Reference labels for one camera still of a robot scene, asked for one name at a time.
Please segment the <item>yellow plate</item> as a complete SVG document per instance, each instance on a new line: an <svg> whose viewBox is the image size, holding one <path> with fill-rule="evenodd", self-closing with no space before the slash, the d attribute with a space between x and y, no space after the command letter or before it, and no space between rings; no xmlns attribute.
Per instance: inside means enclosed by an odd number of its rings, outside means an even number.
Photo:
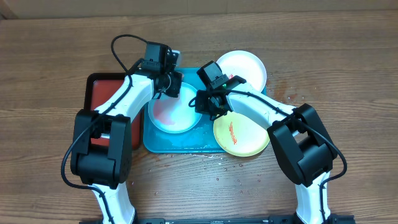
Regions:
<svg viewBox="0 0 398 224"><path fill-rule="evenodd" d="M270 143L267 131L242 114L229 112L216 119L213 133L219 146L234 156L249 157Z"/></svg>

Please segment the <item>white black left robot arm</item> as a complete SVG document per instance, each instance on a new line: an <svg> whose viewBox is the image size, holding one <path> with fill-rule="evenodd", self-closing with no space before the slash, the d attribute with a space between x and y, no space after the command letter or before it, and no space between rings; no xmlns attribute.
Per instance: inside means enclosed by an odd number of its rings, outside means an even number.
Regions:
<svg viewBox="0 0 398 224"><path fill-rule="evenodd" d="M182 74L177 60L140 58L126 71L114 95L95 110L75 117L73 142L61 165L70 187L92 191L103 213L102 223L134 223L126 180L131 168L131 121L156 94L178 97Z"/></svg>

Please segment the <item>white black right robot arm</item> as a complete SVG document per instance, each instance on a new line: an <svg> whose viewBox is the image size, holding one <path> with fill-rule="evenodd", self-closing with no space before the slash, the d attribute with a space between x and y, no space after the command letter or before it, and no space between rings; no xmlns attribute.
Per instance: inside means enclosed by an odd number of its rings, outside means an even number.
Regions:
<svg viewBox="0 0 398 224"><path fill-rule="evenodd" d="M302 223L329 223L327 183L334 179L333 161L342 153L312 106L280 103L239 76L198 90L189 106L212 120L235 112L266 129L280 169L295 184L296 217Z"/></svg>

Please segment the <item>light blue plate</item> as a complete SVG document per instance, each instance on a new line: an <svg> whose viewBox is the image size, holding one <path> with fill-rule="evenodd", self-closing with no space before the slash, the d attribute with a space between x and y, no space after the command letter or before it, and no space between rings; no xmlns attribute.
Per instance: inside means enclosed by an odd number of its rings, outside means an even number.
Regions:
<svg viewBox="0 0 398 224"><path fill-rule="evenodd" d="M151 100L148 104L148 114L155 127L170 134L184 133L192 129L201 119L201 114L188 105L196 96L196 92L196 88L183 82L177 98L163 94L160 99Z"/></svg>

